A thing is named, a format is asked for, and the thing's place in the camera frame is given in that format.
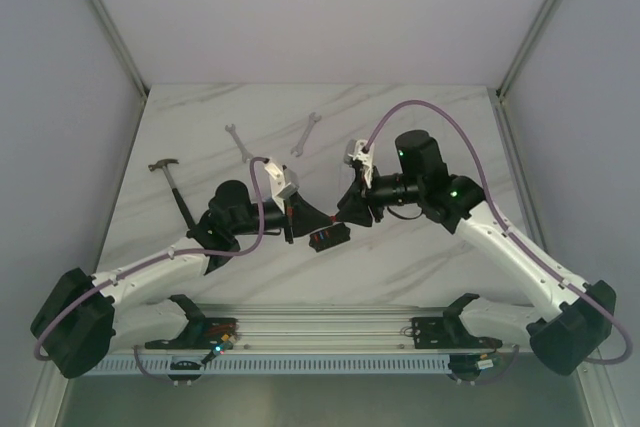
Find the black fuse box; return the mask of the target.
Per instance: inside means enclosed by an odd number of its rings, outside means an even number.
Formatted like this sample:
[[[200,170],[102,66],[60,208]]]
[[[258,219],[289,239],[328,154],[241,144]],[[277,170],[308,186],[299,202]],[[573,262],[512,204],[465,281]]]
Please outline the black fuse box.
[[[330,236],[327,237],[325,235],[325,231],[327,229],[331,230]],[[320,234],[323,232],[325,235],[324,239],[320,238],[320,241],[316,242],[314,240],[314,234]],[[336,223],[330,227],[318,230],[309,235],[309,246],[316,252],[322,252],[324,250],[333,248],[340,244],[346,243],[351,239],[351,229],[346,226],[344,223]]]

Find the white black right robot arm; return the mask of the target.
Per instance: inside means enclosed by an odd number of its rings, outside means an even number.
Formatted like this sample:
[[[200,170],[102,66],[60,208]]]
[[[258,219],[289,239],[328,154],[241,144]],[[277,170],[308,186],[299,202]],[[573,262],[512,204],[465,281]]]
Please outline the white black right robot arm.
[[[530,348],[552,372],[571,374],[612,330],[616,293],[590,284],[554,261],[491,205],[483,188],[449,173],[437,141],[424,130],[398,136],[401,173],[382,176],[366,140],[352,140],[345,163],[354,180],[338,203],[337,220],[370,227],[390,206],[417,205],[423,216],[487,256],[525,294],[527,307],[465,294],[444,311],[451,344],[495,339]]]

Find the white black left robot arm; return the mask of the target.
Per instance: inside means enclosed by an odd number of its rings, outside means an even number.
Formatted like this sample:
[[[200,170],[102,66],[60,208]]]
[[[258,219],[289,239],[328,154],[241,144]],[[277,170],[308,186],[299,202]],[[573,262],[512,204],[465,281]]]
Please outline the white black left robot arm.
[[[63,274],[34,318],[35,356],[67,379],[129,348],[203,349],[209,320],[180,284],[201,279],[240,254],[239,237],[270,230],[286,241],[330,226],[332,219],[294,192],[252,202],[247,186],[222,183],[208,209],[167,249],[129,266]]]

